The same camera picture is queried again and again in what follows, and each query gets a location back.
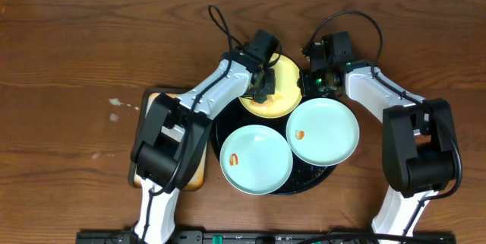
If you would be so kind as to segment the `yellow plate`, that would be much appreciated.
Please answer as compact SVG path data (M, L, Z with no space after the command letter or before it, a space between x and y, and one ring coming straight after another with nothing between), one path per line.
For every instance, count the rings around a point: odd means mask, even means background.
M264 103L239 98L240 103L247 111L265 119L275 119L288 115L302 99L301 90L298 86L299 67L290 58L281 55L272 69L275 71L275 93L268 95Z

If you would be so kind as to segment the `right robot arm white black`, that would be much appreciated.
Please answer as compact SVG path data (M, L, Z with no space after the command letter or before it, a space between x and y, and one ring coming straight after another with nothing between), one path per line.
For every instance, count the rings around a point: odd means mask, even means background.
M347 32L310 39L302 53L310 62L299 80L303 95L341 93L381 122L382 167L389 188L371 228L376 234L412 236L427 204L451 196L462 182L449 103L409 93L374 61L357 59Z

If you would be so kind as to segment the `green yellow sponge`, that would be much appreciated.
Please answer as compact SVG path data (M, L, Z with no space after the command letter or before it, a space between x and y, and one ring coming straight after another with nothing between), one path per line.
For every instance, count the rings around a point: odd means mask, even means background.
M273 102L271 95L257 95L252 99L252 103L256 105L271 104Z

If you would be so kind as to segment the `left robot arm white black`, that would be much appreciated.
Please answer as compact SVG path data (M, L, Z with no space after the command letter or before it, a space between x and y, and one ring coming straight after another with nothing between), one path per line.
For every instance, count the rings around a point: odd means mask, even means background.
M280 52L232 49L216 70L188 92L149 96L137 125L128 182L142 190L133 235L139 243L165 243L175 230L179 192L200 166L213 120L233 100L274 81Z

